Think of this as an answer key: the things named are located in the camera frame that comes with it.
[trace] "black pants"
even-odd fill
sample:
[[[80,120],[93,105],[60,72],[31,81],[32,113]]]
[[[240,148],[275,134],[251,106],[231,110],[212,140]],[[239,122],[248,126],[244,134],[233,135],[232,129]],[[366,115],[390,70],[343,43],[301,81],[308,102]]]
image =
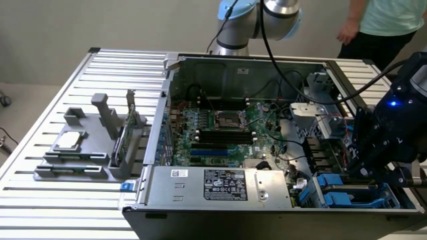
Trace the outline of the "black pants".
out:
[[[370,59],[384,70],[400,50],[412,40],[415,32],[402,36],[375,36],[359,32],[348,45],[342,45],[339,59]]]

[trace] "aluminum workbench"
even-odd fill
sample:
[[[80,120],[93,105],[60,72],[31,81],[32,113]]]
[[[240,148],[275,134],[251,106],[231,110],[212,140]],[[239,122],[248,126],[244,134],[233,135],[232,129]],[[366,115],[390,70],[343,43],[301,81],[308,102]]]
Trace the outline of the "aluminum workbench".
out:
[[[136,110],[148,120],[132,169],[132,177],[139,177],[165,79],[165,54],[115,49],[87,54],[0,168],[0,239],[137,239],[117,209],[135,193],[120,193],[119,183],[33,181],[33,170],[61,131],[65,110],[79,107],[85,113],[97,113],[91,98],[95,93],[105,93],[109,107],[125,114],[127,89],[135,89]],[[356,90],[379,73],[362,60],[335,60]],[[388,87],[390,81],[383,78],[362,93],[368,105],[376,105]]]

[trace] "motherboard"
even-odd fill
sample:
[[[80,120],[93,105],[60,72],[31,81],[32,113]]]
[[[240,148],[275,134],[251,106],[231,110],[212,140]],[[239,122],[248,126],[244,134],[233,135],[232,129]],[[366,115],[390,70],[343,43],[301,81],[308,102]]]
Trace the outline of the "motherboard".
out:
[[[180,102],[171,109],[173,166],[255,167],[284,152],[280,117],[264,102],[247,103],[244,109],[196,102]]]

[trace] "white wall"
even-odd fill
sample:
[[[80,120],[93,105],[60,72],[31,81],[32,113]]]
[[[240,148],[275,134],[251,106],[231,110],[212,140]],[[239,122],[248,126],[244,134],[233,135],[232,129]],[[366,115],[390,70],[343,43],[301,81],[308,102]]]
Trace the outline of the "white wall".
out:
[[[295,37],[276,55],[335,57],[347,0],[300,0]],[[61,85],[89,47],[204,52],[217,30],[219,0],[0,0],[0,82]],[[406,54],[423,49],[427,29]],[[261,40],[249,44],[264,54]]]

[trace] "sticker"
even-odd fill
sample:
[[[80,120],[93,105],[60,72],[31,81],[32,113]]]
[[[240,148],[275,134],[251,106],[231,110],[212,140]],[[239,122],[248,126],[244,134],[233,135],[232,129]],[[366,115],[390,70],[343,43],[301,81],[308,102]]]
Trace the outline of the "sticker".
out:
[[[248,68],[237,68],[237,74],[249,74]]]
[[[175,169],[171,171],[172,178],[187,178],[188,177],[188,169]]]
[[[203,197],[215,201],[247,201],[244,170],[204,170]]]

